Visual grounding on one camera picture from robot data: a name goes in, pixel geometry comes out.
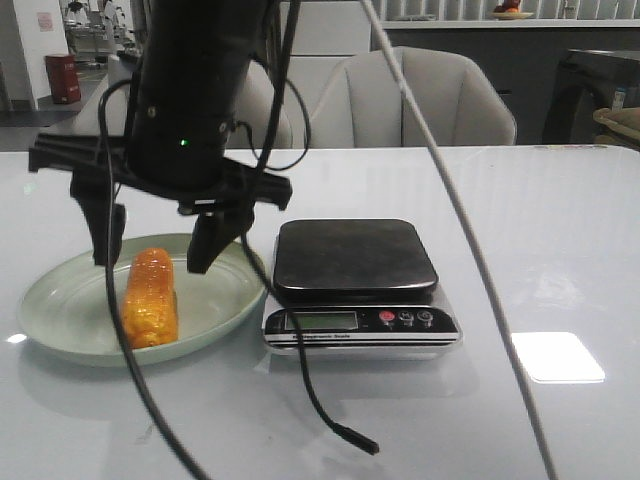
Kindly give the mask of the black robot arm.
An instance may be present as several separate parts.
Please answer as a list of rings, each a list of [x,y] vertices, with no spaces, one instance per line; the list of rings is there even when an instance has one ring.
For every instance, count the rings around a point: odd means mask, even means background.
[[[225,155],[235,107],[271,1],[158,1],[149,37],[130,79],[122,133],[41,133],[28,168],[71,173],[97,265],[120,253],[125,209],[111,187],[124,184],[178,203],[196,217],[187,268],[205,273],[253,223],[256,202],[285,209],[288,179]]]

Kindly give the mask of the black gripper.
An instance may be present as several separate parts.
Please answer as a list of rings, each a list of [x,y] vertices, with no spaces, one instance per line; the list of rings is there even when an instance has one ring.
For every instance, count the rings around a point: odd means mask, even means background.
[[[189,120],[181,115],[143,132],[111,135],[106,119],[99,117],[95,136],[38,134],[29,149],[28,170],[73,173],[70,195],[84,215],[98,266],[115,265],[126,223],[125,207],[115,202],[106,177],[109,172],[119,183],[192,209],[197,219],[187,270],[205,274],[253,225],[255,202],[284,210],[292,196],[287,178],[225,156],[234,126],[230,116]]]

